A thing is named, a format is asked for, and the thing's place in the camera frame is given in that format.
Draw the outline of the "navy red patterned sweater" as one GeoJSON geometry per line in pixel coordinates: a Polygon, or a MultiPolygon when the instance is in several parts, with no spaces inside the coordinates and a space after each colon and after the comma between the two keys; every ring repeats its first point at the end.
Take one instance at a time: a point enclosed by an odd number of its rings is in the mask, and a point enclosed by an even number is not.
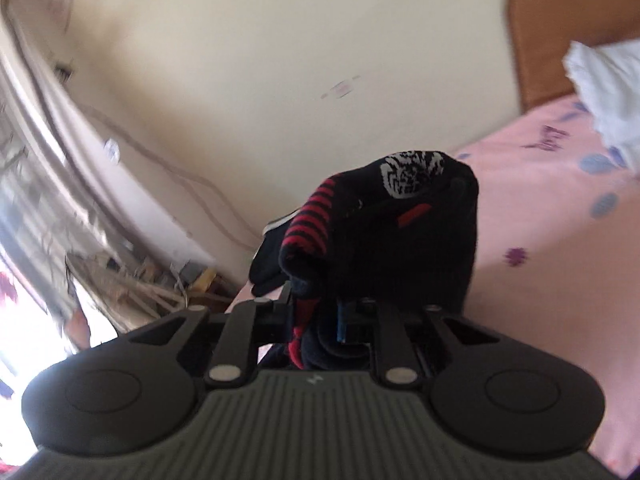
{"type": "Polygon", "coordinates": [[[398,152],[326,178],[280,246],[295,297],[293,365],[366,364],[361,344],[337,337],[338,312],[353,315],[365,301],[461,313],[475,262],[479,195],[471,167],[438,151],[398,152]]]}

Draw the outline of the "black folded garment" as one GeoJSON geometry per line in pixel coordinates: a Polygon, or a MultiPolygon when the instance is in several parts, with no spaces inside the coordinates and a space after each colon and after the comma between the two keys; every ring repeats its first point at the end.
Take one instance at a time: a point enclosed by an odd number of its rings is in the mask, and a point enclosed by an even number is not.
{"type": "Polygon", "coordinates": [[[248,281],[252,284],[252,294],[255,297],[268,296],[288,280],[280,266],[280,249],[296,214],[297,210],[294,210],[284,217],[272,220],[262,230],[262,242],[248,272],[248,281]]]}

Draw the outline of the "pink floral bed sheet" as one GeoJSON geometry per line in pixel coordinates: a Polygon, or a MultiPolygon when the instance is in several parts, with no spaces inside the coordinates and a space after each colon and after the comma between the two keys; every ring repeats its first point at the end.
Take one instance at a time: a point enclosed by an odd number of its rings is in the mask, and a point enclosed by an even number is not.
{"type": "Polygon", "coordinates": [[[639,187],[574,96],[461,151],[480,181],[474,320],[585,367],[605,416],[592,454],[639,463],[639,187]]]}

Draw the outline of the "white folded garment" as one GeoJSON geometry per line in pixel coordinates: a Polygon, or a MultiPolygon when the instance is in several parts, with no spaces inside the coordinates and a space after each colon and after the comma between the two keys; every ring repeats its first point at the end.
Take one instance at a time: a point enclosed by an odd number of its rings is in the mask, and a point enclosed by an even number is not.
{"type": "Polygon", "coordinates": [[[567,78],[593,118],[603,145],[639,172],[639,41],[588,47],[573,41],[563,58],[567,78]]]}

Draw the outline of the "brown mesh cushion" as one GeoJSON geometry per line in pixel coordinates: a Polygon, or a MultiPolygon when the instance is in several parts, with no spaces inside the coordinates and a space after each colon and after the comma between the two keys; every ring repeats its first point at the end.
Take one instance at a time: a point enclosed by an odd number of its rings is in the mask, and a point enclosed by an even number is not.
{"type": "Polygon", "coordinates": [[[563,67],[573,41],[588,47],[639,37],[639,0],[506,0],[523,113],[574,91],[563,67]]]}

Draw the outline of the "small wall sticker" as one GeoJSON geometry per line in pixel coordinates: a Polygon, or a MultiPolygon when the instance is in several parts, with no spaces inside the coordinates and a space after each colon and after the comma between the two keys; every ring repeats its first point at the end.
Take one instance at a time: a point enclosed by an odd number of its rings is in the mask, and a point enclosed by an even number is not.
{"type": "Polygon", "coordinates": [[[322,96],[320,96],[320,99],[343,99],[344,96],[348,96],[349,93],[352,93],[354,91],[355,84],[359,81],[359,79],[360,76],[356,75],[352,76],[352,78],[341,80],[337,84],[334,84],[333,87],[329,88],[329,90],[326,90],[326,92],[324,92],[322,96]]]}

